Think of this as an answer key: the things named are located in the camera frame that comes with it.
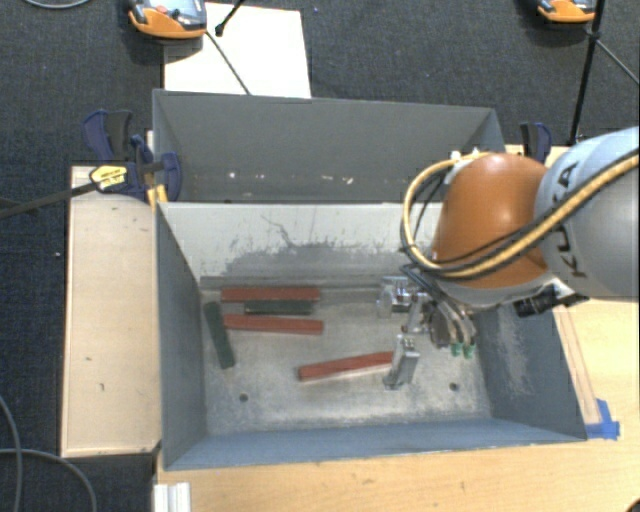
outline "yellow cable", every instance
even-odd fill
[[[554,211],[549,217],[547,217],[544,221],[542,221],[535,229],[523,236],[520,240],[517,240],[513,244],[505,247],[502,251],[494,255],[492,258],[483,261],[481,263],[471,265],[468,268],[450,271],[447,272],[447,267],[443,265],[439,265],[431,260],[429,260],[424,254],[422,254],[415,245],[415,240],[411,236],[411,228],[409,225],[409,213],[411,211],[411,206],[413,203],[413,195],[415,194],[418,186],[426,179],[428,176],[432,175],[434,172],[437,172],[445,167],[449,167],[455,163],[454,160],[446,160],[444,162],[439,162],[437,164],[432,165],[425,169],[422,173],[420,173],[414,181],[410,184],[409,189],[407,190],[407,194],[405,195],[405,200],[403,204],[403,229],[404,234],[407,241],[407,246],[411,254],[427,269],[437,270],[440,275],[445,278],[473,278],[475,275],[490,271],[494,267],[500,265],[505,262],[509,258],[512,258],[518,253],[521,253],[524,249],[530,247],[535,242],[540,240],[544,235],[546,235],[553,227],[566,219],[569,215],[571,215],[577,208],[579,208],[585,201],[589,200],[598,190],[607,184],[611,183],[615,179],[619,178],[623,174],[626,174],[631,169],[638,167],[638,156],[630,157],[619,164],[611,167],[606,172],[600,174],[597,178],[590,181],[587,185],[583,186],[575,196],[569,199],[564,205]]]

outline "black carpet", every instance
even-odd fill
[[[568,136],[587,39],[551,30],[528,0],[265,0],[247,5],[303,14],[312,93],[496,109],[507,142],[519,123],[541,121]],[[162,48],[133,33],[120,0],[43,11],[4,0],[0,16],[0,196],[27,201],[68,185],[90,159],[80,123],[98,108],[134,112],[132,133],[151,127],[151,90],[162,83]],[[638,74],[640,3],[608,2],[602,41]],[[233,21],[227,27],[233,30]],[[638,124],[638,88],[597,51],[581,133]],[[0,221],[0,394],[23,445],[56,452],[65,300],[63,204]],[[0,419],[0,447],[11,444]],[[150,456],[81,461],[101,511],[149,508]],[[88,510],[62,468],[29,461],[23,510]],[[0,511],[11,509],[14,465],[0,459]]]

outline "wooden table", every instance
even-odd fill
[[[193,512],[624,512],[640,498],[638,306],[590,301],[570,315],[618,441],[184,472],[159,464],[158,482],[190,482]]]

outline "red wooden stick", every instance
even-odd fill
[[[344,359],[335,359],[323,363],[309,364],[298,368],[298,379],[306,382],[366,368],[390,366],[392,359],[393,352],[376,352],[363,356],[346,357]]]

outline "gray metal bin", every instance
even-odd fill
[[[296,379],[303,364],[392,350],[403,318],[378,318],[375,299],[406,262],[399,200],[451,150],[501,150],[492,110],[155,91],[154,139],[184,170],[181,201],[156,215],[167,469],[586,439],[552,314],[477,316],[471,360],[425,342],[399,391],[380,373]],[[220,368],[203,303],[224,286],[310,284],[322,335],[229,332],[237,362]]]

